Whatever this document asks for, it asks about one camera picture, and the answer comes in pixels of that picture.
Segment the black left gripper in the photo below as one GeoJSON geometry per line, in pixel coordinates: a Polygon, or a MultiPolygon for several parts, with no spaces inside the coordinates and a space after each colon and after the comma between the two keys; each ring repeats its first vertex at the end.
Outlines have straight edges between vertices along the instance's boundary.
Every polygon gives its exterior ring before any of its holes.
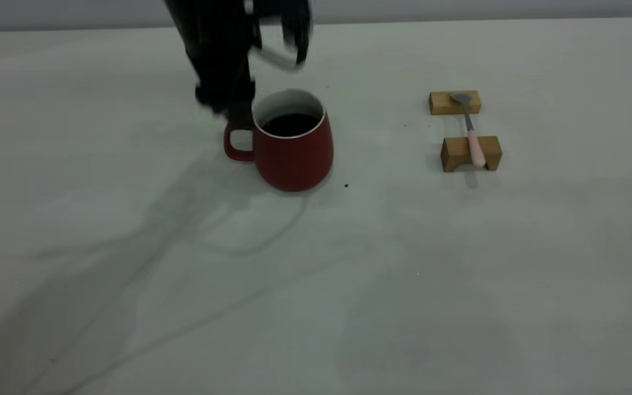
{"type": "Polygon", "coordinates": [[[198,77],[195,98],[231,130],[254,130],[252,25],[238,1],[165,1],[198,77]]]}

